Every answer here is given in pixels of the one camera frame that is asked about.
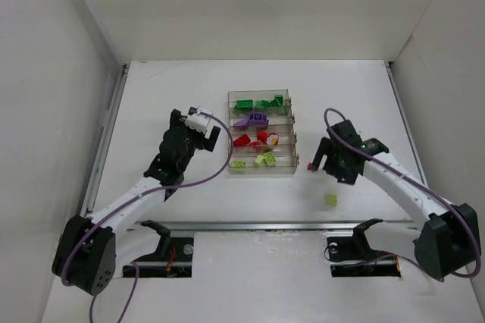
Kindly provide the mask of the green square brick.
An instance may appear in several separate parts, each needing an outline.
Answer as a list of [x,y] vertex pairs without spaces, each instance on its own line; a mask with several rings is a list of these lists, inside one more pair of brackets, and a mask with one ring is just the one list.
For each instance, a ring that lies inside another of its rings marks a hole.
[[271,114],[275,116],[282,116],[286,117],[288,115],[288,107],[285,105],[278,106],[278,107],[271,107]]

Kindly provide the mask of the purple lego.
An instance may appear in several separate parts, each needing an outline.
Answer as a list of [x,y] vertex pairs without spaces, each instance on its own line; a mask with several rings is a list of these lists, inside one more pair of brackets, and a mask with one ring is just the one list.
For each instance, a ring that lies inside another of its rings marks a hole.
[[233,126],[235,128],[245,129],[249,126],[249,118],[243,118],[242,120],[235,122]]

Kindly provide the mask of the lime brick with red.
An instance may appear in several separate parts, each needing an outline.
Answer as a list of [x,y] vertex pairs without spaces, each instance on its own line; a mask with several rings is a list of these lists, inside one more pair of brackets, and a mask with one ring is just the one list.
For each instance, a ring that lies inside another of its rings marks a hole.
[[255,157],[254,164],[257,167],[261,166],[275,166],[277,160],[273,152],[265,152]]

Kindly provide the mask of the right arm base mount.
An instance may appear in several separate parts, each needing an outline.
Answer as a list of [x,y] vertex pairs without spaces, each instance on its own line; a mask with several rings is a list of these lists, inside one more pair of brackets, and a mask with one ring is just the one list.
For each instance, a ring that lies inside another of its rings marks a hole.
[[327,237],[324,255],[333,278],[401,277],[397,258],[373,250],[365,237],[370,227],[382,223],[383,220],[373,218],[355,226],[351,235]]

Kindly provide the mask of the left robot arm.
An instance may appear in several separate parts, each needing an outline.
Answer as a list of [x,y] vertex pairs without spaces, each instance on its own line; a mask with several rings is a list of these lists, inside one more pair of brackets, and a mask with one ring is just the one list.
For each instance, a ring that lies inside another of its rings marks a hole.
[[146,212],[167,201],[185,183],[184,173],[196,151],[213,152],[227,125],[204,108],[188,114],[174,109],[158,153],[140,179],[122,197],[102,210],[83,217],[75,215],[64,226],[52,273],[66,287],[99,295],[117,269],[117,248],[122,236]]

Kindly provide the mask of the red lego cluster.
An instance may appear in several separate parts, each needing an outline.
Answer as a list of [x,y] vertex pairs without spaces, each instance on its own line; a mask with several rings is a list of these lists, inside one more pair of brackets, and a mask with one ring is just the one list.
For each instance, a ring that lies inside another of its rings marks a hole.
[[260,130],[257,132],[257,139],[261,141],[262,143],[266,143],[268,139],[268,133],[266,133],[263,130]]

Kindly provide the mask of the lime square brick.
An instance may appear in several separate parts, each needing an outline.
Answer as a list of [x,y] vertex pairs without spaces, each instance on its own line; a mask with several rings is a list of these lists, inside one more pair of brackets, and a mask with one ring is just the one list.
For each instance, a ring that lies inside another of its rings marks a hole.
[[327,194],[324,200],[326,206],[329,207],[336,207],[339,204],[338,196],[334,194]]

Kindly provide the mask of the purple lotus lego brick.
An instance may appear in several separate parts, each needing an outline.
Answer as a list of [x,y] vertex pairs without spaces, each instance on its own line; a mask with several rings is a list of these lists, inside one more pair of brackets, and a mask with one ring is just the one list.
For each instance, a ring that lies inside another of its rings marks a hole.
[[268,116],[261,112],[252,112],[248,117],[248,125],[253,127],[267,127],[269,125]]

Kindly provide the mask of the dark green angled brick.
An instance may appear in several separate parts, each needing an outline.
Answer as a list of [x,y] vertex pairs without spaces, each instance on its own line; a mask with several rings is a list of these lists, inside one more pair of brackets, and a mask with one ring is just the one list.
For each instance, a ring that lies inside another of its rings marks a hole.
[[254,103],[252,99],[240,99],[236,101],[235,109],[240,111],[252,111]]

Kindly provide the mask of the red flower lego brick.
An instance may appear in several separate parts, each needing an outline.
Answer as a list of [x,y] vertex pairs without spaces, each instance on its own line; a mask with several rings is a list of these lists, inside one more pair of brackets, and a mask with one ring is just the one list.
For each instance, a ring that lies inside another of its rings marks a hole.
[[266,138],[266,144],[269,146],[275,146],[279,143],[279,135],[277,133],[269,133]]

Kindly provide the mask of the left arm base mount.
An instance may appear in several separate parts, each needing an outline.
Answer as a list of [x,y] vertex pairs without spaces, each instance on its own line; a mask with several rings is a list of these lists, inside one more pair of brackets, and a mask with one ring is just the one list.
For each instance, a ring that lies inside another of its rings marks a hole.
[[147,220],[130,228],[119,240],[117,278],[190,278],[195,238]]

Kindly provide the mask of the green stepped lego brick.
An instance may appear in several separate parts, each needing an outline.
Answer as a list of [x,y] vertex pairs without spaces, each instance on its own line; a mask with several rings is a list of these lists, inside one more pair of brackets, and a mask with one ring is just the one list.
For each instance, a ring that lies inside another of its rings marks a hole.
[[254,112],[266,113],[271,107],[271,103],[267,100],[257,100],[254,107]]

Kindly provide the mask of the green and lime brick top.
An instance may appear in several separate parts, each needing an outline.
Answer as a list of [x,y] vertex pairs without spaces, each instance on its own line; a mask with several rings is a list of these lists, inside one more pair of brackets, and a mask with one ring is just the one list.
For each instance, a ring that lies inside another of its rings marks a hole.
[[232,161],[231,167],[232,168],[244,168],[246,163],[244,161]]

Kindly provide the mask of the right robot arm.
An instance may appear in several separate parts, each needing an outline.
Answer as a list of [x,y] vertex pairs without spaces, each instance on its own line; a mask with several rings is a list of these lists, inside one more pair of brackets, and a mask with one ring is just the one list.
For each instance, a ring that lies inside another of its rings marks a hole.
[[482,267],[480,233],[475,210],[467,203],[455,205],[413,177],[381,141],[363,140],[352,122],[345,119],[327,127],[312,171],[323,170],[337,182],[354,185],[364,177],[384,191],[414,222],[399,227],[380,218],[364,221],[347,237],[328,238],[331,262],[346,268],[369,265],[397,257],[416,264],[434,280],[441,281],[474,264],[467,278]]

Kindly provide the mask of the red rectangular lego brick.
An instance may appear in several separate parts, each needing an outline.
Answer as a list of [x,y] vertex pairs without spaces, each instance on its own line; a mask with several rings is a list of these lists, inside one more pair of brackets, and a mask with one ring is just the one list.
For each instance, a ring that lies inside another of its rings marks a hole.
[[247,134],[243,134],[242,136],[237,137],[233,141],[233,145],[235,147],[244,147],[251,143],[251,138]]

